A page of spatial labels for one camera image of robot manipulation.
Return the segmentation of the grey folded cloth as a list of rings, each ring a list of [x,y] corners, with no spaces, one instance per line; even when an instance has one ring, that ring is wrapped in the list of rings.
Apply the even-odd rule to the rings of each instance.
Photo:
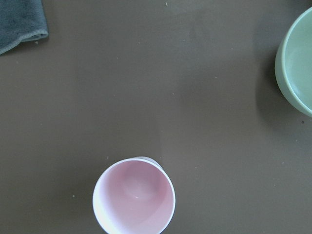
[[[0,53],[22,42],[49,36],[41,0],[2,0],[0,2]]]

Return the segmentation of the pink plastic cup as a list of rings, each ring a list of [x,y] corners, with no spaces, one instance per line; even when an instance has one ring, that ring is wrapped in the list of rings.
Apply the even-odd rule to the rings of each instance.
[[[92,205],[108,234],[160,234],[173,218],[176,195],[163,168],[138,156],[118,161],[102,173]]]

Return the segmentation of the green bowl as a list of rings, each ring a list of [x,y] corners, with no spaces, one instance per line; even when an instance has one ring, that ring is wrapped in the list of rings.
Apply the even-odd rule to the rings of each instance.
[[[312,116],[312,9],[291,25],[275,57],[275,77],[285,99]]]

